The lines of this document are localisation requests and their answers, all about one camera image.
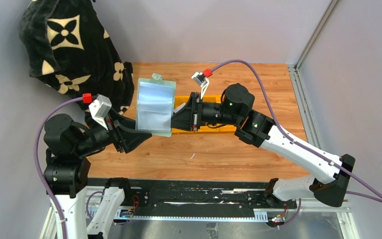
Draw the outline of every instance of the scratched black surface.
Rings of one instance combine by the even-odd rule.
[[[88,186],[104,186],[107,178],[89,178]],[[210,182],[130,179],[131,187],[149,190],[149,204],[139,207],[138,216],[168,217],[253,217],[246,193],[222,193],[222,190],[260,189],[267,183],[257,182]],[[289,202],[296,208],[295,202]],[[259,208],[271,208],[261,204]]]

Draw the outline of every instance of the red connector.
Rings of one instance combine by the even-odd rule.
[[[93,96],[90,93],[83,94],[83,102],[85,104],[90,104],[91,102],[93,102]]]
[[[204,74],[205,77],[210,77],[211,75],[213,75],[211,70],[208,69],[208,68],[203,71],[203,74]]]

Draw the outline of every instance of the wooden table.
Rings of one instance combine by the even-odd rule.
[[[195,71],[212,68],[211,63],[135,63],[134,79],[151,78],[158,73],[164,80],[177,82],[178,96],[199,91],[191,79]],[[253,64],[266,88],[279,122],[296,136],[305,139],[304,128],[287,66]],[[220,95],[227,86],[241,83],[256,100],[253,108],[271,116],[253,73],[243,64],[229,64],[210,77],[208,95]],[[135,119],[136,96],[125,116]],[[89,157],[90,177],[127,177],[142,179],[269,181],[307,175],[296,164],[275,153],[241,142],[232,132],[186,133],[171,137],[154,136],[129,154],[108,146]]]

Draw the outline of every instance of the beige flower pattern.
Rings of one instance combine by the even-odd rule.
[[[119,81],[122,80],[122,71],[124,70],[124,64],[120,62],[115,63],[115,73],[113,75],[113,80],[114,81]]]
[[[59,84],[61,84],[58,92],[61,94],[65,94],[68,90],[74,90],[79,91],[80,86],[79,84],[86,82],[91,75],[78,77],[73,80],[68,79],[68,77],[63,75],[55,75],[55,77],[58,79]]]

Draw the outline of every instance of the wood grain surface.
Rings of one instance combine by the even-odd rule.
[[[199,91],[191,79],[195,71],[212,68],[211,63],[134,63],[138,78],[158,73],[164,80],[177,82],[177,96]],[[302,121],[285,64],[253,64],[266,88],[279,122],[291,133],[305,139]],[[253,73],[242,64],[229,64],[210,77],[208,95],[220,95],[227,86],[241,83],[255,95],[254,109],[270,116],[260,86]],[[126,117],[135,119],[136,95]],[[142,179],[269,181],[307,175],[292,162],[264,149],[241,142],[232,132],[174,134],[154,136],[129,154],[108,146],[89,157],[90,177]]]

